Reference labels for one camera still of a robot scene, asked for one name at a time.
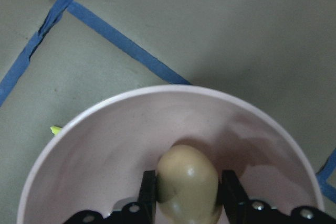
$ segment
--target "potato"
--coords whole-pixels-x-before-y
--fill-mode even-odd
[[[175,224],[215,224],[222,207],[216,204],[218,174],[197,149],[175,145],[157,165],[157,201]]]

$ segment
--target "bowl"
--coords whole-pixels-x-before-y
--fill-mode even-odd
[[[219,91],[165,85],[109,98],[69,122],[31,169],[17,223],[61,224],[84,209],[108,216],[174,144],[199,149],[219,173],[233,169],[249,197],[286,214],[324,208],[307,158],[272,118]],[[159,208],[156,223],[169,223]]]

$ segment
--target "green object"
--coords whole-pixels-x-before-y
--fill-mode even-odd
[[[57,126],[52,126],[50,127],[50,129],[51,129],[51,132],[56,136],[62,128],[57,127]]]

